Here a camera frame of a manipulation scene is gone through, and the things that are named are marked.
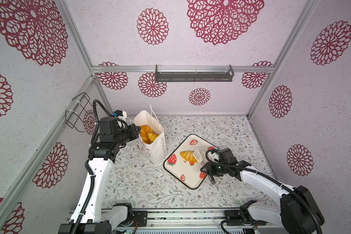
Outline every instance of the enclosure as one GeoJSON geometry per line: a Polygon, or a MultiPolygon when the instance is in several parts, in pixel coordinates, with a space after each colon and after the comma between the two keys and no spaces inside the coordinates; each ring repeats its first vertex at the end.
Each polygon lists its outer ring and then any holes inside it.
{"type": "MultiPolygon", "coordinates": [[[[126,111],[128,123],[151,105],[166,158],[196,134],[308,188],[324,233],[351,232],[351,0],[0,1],[0,233],[57,233],[68,222],[86,178],[94,99],[126,111]],[[156,82],[156,65],[231,65],[234,76],[156,82]]],[[[132,141],[102,208],[220,212],[251,199],[276,205],[228,175],[191,190],[132,141]]],[[[198,222],[217,230],[216,220],[198,222]]]]}

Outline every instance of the white spatula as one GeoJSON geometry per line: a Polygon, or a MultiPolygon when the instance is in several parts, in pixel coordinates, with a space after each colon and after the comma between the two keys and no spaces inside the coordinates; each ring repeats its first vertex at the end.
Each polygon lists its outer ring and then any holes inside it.
{"type": "Polygon", "coordinates": [[[194,153],[192,154],[194,158],[197,160],[198,163],[201,163],[203,161],[203,156],[201,155],[200,151],[196,149],[194,153]]]}

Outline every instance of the wall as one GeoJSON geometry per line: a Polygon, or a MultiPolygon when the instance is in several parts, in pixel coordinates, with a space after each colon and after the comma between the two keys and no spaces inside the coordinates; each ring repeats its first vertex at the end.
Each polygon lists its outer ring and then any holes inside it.
{"type": "Polygon", "coordinates": [[[88,78],[56,6],[43,3],[0,3],[0,198],[88,78]]]}
{"type": "Polygon", "coordinates": [[[278,179],[312,192],[323,232],[351,232],[351,0],[318,4],[252,122],[278,179]]]}
{"type": "MultiPolygon", "coordinates": [[[[304,3],[67,1],[91,62],[111,66],[270,66],[304,3]]],[[[266,74],[237,73],[232,83],[159,84],[150,73],[106,73],[99,78],[109,101],[125,104],[128,114],[152,104],[163,115],[239,115],[248,113],[266,74]]]]}
{"type": "MultiPolygon", "coordinates": [[[[70,125],[66,126],[62,135],[56,140],[47,159],[38,169],[33,179],[21,195],[17,209],[12,213],[15,225],[7,221],[3,227],[4,233],[15,230],[17,233],[57,233],[59,225],[70,218],[70,210],[74,209],[79,200],[87,171],[84,162],[88,157],[89,142],[94,130],[94,114],[92,101],[99,99],[96,85],[87,91],[90,97],[88,103],[83,99],[70,118],[70,125]]],[[[97,107],[99,118],[107,116],[97,107]]]]}

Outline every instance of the black cable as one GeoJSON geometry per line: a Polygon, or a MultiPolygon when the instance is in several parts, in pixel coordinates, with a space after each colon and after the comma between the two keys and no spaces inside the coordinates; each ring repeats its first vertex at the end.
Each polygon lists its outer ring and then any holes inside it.
{"type": "Polygon", "coordinates": [[[99,122],[99,117],[98,117],[98,112],[96,111],[96,103],[99,104],[99,106],[105,111],[105,113],[107,113],[108,116],[113,116],[113,114],[110,114],[108,112],[108,110],[104,107],[104,105],[97,99],[95,99],[93,102],[92,102],[92,110],[94,112],[94,117],[95,117],[95,131],[94,133],[92,134],[92,138],[91,138],[91,144],[94,143],[94,139],[96,137],[96,134],[98,133],[99,131],[99,125],[98,125],[98,122],[99,122]]]}
{"type": "Polygon", "coordinates": [[[70,234],[75,234],[77,229],[78,229],[78,226],[79,226],[79,223],[81,222],[82,220],[82,216],[83,214],[85,213],[86,211],[86,208],[87,208],[87,205],[91,199],[91,196],[92,196],[92,192],[94,191],[94,186],[95,186],[95,175],[94,175],[94,172],[92,171],[90,165],[88,165],[88,162],[89,162],[89,159],[84,163],[84,167],[87,169],[88,173],[91,175],[90,176],[90,180],[91,180],[91,184],[90,184],[90,189],[88,191],[88,194],[87,194],[87,197],[86,197],[86,200],[84,201],[83,203],[83,206],[80,210],[80,214],[78,215],[78,218],[77,220],[75,221],[75,223],[73,224],[73,227],[71,229],[71,232],[70,234]]]}
{"type": "Polygon", "coordinates": [[[296,194],[293,190],[291,190],[290,188],[288,188],[287,186],[283,185],[281,182],[279,182],[278,180],[273,179],[272,177],[260,172],[260,171],[256,171],[253,169],[249,169],[249,168],[245,168],[245,167],[241,167],[241,166],[237,166],[237,165],[230,165],[230,164],[225,164],[225,163],[220,163],[220,162],[213,162],[212,160],[209,159],[208,157],[208,153],[211,152],[213,153],[217,153],[216,149],[210,149],[206,152],[206,159],[215,165],[219,165],[219,166],[225,166],[225,167],[230,167],[230,168],[237,168],[237,169],[241,169],[241,170],[245,170],[245,171],[250,171],[252,173],[255,173],[257,175],[261,175],[262,177],[270,180],[271,182],[275,183],[276,185],[280,186],[280,188],[283,188],[284,190],[286,190],[287,192],[289,192],[290,196],[292,196],[296,202],[300,203],[305,209],[306,211],[310,214],[312,221],[315,225],[315,229],[316,229],[316,233],[317,234],[322,234],[322,230],[321,230],[321,226],[316,218],[315,213],[313,212],[313,210],[309,207],[309,205],[298,195],[296,194]]]}
{"type": "Polygon", "coordinates": [[[224,223],[243,223],[243,224],[251,224],[251,223],[266,223],[265,221],[235,221],[235,220],[223,220],[220,223],[221,229],[226,233],[230,234],[224,227],[224,223]]]}

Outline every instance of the bag handle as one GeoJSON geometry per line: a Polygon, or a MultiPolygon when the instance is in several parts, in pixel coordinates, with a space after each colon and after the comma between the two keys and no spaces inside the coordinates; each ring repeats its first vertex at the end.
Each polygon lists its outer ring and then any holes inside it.
{"type": "Polygon", "coordinates": [[[153,113],[154,116],[156,117],[157,123],[159,124],[159,129],[160,129],[160,123],[159,123],[159,120],[157,119],[156,114],[155,114],[154,111],[152,110],[152,105],[150,105],[150,109],[151,109],[151,117],[152,117],[152,113],[153,113]]]}

